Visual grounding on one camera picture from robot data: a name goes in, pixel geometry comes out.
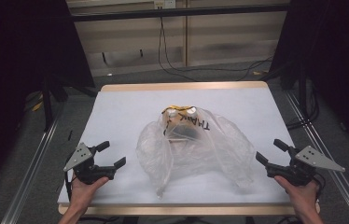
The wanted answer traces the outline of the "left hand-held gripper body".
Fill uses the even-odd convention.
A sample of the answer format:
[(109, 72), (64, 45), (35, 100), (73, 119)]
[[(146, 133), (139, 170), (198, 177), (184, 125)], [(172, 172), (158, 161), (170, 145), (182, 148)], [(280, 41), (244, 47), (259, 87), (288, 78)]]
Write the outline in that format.
[(88, 185), (102, 177), (112, 180), (115, 176), (116, 168), (114, 165), (103, 167), (96, 165), (94, 156), (98, 151), (95, 147), (88, 147), (84, 143), (80, 143), (67, 159), (63, 170), (65, 172), (72, 170), (76, 178)]

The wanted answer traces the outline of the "black metal stand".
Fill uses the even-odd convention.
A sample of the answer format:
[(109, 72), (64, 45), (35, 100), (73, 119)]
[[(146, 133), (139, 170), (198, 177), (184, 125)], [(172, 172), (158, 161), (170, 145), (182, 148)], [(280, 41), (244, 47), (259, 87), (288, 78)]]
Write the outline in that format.
[(45, 112), (45, 129), (47, 132), (54, 121), (52, 113), (51, 97), (58, 102), (65, 102), (68, 98), (66, 91), (63, 88), (62, 82), (54, 75), (44, 75), (42, 82), (42, 96)]
[(307, 104), (306, 104), (306, 74), (302, 63), (300, 63), (300, 74), (299, 74), (299, 105), (300, 110), (304, 116), (307, 115)]

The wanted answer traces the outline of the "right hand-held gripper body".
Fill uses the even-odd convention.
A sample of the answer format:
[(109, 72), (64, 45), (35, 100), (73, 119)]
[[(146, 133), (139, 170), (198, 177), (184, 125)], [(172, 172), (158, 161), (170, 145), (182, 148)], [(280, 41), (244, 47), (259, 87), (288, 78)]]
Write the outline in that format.
[(306, 186), (313, 180), (317, 168), (345, 171), (344, 167), (310, 146), (304, 149), (289, 147), (287, 153), (290, 157), (288, 166), (267, 163), (265, 169), (268, 177), (280, 175), (294, 186)]

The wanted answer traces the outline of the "white wall socket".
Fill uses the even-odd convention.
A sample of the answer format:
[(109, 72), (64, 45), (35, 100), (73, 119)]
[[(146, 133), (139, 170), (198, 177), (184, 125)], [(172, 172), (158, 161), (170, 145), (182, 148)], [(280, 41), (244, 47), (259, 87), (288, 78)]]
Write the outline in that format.
[(171, 9), (176, 8), (175, 0), (154, 0), (155, 9)]

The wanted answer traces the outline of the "white table mat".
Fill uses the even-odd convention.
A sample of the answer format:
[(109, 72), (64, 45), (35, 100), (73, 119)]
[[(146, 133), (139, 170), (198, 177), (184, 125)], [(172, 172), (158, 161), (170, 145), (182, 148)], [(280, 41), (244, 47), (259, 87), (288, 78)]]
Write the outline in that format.
[(95, 157), (98, 165), (111, 165), (125, 158), (114, 179), (95, 194), (96, 204), (209, 204), (285, 203), (288, 196), (265, 168), (251, 161), (253, 182), (241, 189), (217, 168), (199, 174), (181, 174), (170, 179), (158, 197), (136, 157), (136, 143), (145, 126), (159, 118), (169, 105), (194, 105), (221, 115), (237, 125), (255, 150), (270, 162), (286, 165), (288, 155), (274, 145), (280, 139), (293, 143), (282, 116), (267, 88), (179, 90), (179, 91), (102, 91), (80, 138), (87, 146), (104, 141), (109, 148)]

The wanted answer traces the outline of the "wooden table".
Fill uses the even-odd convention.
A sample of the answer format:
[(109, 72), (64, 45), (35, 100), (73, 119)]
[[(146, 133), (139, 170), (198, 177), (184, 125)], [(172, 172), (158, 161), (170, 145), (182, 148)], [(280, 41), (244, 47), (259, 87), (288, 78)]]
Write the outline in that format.
[[(267, 88), (262, 81), (188, 82), (156, 84), (106, 85), (101, 91), (179, 91)], [(209, 204), (96, 204), (92, 201), (89, 215), (108, 216), (285, 216), (293, 214), (289, 200), (285, 203), (209, 203)]]

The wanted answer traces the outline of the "person's left hand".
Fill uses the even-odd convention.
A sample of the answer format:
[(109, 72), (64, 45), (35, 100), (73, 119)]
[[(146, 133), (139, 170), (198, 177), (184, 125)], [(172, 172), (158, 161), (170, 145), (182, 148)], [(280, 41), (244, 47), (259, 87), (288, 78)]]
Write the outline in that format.
[(87, 211), (95, 192), (108, 181), (107, 177), (102, 177), (88, 185), (75, 178), (72, 181), (72, 195), (68, 210), (73, 214), (83, 215)]

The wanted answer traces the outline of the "black horizontal bar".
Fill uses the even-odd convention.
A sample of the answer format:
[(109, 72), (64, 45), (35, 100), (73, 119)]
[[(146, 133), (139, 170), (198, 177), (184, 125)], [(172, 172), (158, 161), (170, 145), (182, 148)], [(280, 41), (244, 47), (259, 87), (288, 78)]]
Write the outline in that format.
[(263, 13), (263, 12), (288, 11), (289, 7), (290, 7), (290, 4), (268, 4), (268, 5), (236, 6), (236, 7), (190, 7), (190, 8), (150, 9), (150, 10), (137, 10), (137, 11), (106, 12), (106, 13), (80, 13), (80, 14), (72, 14), (71, 20), (74, 22), (113, 21), (113, 20), (203, 16), (203, 15), (237, 14), (237, 13)]

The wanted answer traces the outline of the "clear plastic bag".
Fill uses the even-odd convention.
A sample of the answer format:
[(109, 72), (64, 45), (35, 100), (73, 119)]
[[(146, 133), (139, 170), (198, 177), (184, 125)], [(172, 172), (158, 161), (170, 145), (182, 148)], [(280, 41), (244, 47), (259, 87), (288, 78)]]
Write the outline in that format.
[(148, 123), (140, 133), (136, 155), (158, 197), (162, 197), (171, 179), (220, 171), (241, 189), (253, 183), (251, 161), (255, 149), (232, 121), (197, 107), (199, 137), (169, 140), (163, 134), (162, 114), (167, 108), (182, 111), (191, 106), (170, 105), (158, 120)]

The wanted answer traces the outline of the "black curtain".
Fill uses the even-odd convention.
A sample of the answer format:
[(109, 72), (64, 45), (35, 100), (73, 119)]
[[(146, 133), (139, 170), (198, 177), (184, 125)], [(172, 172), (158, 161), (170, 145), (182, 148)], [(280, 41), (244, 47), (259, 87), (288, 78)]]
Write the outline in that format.
[(0, 166), (30, 93), (93, 85), (66, 0), (0, 0)]
[(305, 74), (349, 129), (349, 0), (290, 0), (270, 72)]

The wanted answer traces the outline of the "person's right hand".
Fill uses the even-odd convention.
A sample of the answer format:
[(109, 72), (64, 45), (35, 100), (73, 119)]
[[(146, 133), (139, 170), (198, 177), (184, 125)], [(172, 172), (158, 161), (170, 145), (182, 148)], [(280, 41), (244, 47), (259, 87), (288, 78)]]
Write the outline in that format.
[(314, 181), (311, 181), (306, 186), (296, 187), (280, 175), (275, 176), (274, 180), (286, 191), (299, 217), (317, 215), (315, 204), (318, 186)]

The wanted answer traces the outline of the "yellow floor tape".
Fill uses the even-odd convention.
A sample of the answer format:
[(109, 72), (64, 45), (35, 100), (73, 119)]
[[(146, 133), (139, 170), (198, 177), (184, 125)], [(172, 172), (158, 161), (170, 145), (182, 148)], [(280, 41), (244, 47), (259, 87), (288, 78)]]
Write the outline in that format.
[(43, 104), (43, 94), (41, 94), (39, 96), (36, 103), (32, 106), (32, 111), (35, 112), (35, 111), (39, 110), (41, 108), (42, 104)]

